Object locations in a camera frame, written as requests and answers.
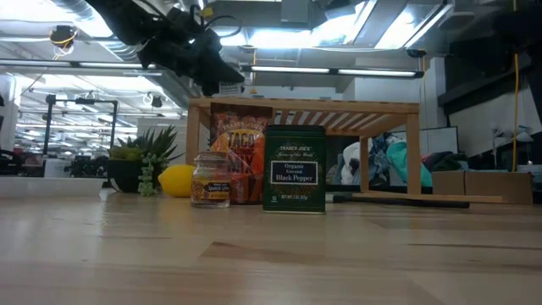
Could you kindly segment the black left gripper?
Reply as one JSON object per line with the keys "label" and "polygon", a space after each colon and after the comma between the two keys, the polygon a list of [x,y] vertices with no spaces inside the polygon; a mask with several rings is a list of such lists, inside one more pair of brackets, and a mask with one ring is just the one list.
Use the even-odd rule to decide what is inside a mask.
{"label": "black left gripper", "polygon": [[157,32],[137,53],[141,65],[163,66],[177,75],[206,77],[201,84],[204,97],[219,93],[219,82],[242,83],[245,77],[223,61],[218,34],[195,19],[196,7],[189,12],[171,8],[161,19]]}

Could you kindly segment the orange taco seasoning packet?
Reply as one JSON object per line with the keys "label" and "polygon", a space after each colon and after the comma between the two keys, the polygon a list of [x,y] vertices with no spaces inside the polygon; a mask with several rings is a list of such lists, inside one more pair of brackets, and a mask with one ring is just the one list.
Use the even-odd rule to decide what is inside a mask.
{"label": "orange taco seasoning packet", "polygon": [[263,201],[265,130],[273,112],[270,107],[211,105],[211,149],[227,156],[233,204],[252,205]]}

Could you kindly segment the glass spice jar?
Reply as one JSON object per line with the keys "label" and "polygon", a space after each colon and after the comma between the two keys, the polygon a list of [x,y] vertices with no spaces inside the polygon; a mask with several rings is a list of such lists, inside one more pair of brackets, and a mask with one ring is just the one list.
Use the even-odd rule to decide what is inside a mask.
{"label": "glass spice jar", "polygon": [[230,206],[230,172],[225,152],[200,152],[194,160],[191,205],[199,208]]}

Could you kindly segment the green black pepper tin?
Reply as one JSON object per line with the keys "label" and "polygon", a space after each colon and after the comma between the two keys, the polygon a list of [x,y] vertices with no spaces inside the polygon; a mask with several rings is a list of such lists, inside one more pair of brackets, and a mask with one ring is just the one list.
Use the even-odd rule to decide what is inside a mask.
{"label": "green black pepper tin", "polygon": [[315,125],[270,125],[264,136],[263,210],[324,214],[325,129]]}

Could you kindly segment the wooden slatted shelf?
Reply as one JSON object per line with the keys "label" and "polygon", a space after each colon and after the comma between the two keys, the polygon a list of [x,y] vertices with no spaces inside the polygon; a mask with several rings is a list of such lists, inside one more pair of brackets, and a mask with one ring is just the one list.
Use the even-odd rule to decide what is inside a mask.
{"label": "wooden slatted shelf", "polygon": [[199,150],[200,127],[210,128],[213,103],[270,107],[282,125],[301,122],[321,125],[329,136],[357,136],[360,141],[361,191],[369,191],[368,140],[396,127],[406,127],[407,193],[418,195],[421,185],[419,105],[416,103],[362,102],[284,98],[202,97],[189,101],[186,126],[186,162],[191,164]]}

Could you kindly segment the white printed sign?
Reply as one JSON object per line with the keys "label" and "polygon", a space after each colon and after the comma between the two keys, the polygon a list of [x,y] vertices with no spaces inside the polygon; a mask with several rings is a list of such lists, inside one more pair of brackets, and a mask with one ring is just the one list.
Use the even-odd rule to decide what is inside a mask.
{"label": "white printed sign", "polygon": [[240,96],[243,92],[243,86],[241,83],[220,82],[219,92],[221,96]]}

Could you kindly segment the yellow lemon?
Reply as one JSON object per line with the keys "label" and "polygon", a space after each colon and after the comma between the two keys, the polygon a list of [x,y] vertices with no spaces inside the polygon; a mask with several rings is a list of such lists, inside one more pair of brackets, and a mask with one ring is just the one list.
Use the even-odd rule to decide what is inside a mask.
{"label": "yellow lemon", "polygon": [[171,197],[190,197],[194,170],[195,167],[189,164],[176,164],[166,168],[158,176],[163,192]]}

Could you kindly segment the long ceiling light bar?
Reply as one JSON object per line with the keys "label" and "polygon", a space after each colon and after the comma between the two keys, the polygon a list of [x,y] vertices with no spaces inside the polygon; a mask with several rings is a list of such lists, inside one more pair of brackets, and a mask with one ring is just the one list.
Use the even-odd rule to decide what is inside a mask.
{"label": "long ceiling light bar", "polygon": [[286,73],[286,74],[314,74],[314,75],[349,75],[356,77],[379,78],[407,78],[419,79],[424,77],[423,71],[389,70],[389,69],[337,69],[337,68],[309,68],[289,66],[242,65],[242,72],[247,73]]}

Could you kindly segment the potted succulent plant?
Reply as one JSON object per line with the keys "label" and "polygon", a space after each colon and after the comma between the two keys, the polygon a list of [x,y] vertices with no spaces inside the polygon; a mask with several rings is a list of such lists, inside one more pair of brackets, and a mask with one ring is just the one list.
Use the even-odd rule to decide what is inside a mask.
{"label": "potted succulent plant", "polygon": [[151,197],[159,192],[158,176],[169,163],[184,153],[173,155],[178,132],[174,125],[156,132],[147,130],[135,140],[119,139],[119,145],[108,150],[108,180],[115,191],[138,193]]}

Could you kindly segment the pile of clothes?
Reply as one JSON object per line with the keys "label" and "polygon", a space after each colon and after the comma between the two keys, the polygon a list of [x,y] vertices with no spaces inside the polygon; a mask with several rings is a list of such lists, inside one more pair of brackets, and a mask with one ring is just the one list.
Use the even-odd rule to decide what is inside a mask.
{"label": "pile of clothes", "polygon": [[[362,182],[360,170],[360,142],[346,147],[338,157],[334,183],[344,186]],[[394,172],[404,183],[408,181],[407,141],[390,133],[368,139],[369,185],[389,186]]]}

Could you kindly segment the brown cardboard box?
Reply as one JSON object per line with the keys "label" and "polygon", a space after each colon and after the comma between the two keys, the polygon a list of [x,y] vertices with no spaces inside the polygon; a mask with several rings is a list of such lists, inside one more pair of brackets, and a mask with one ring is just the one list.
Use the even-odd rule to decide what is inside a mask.
{"label": "brown cardboard box", "polygon": [[533,205],[533,182],[528,173],[489,171],[433,172],[433,194],[502,197],[505,203]]}

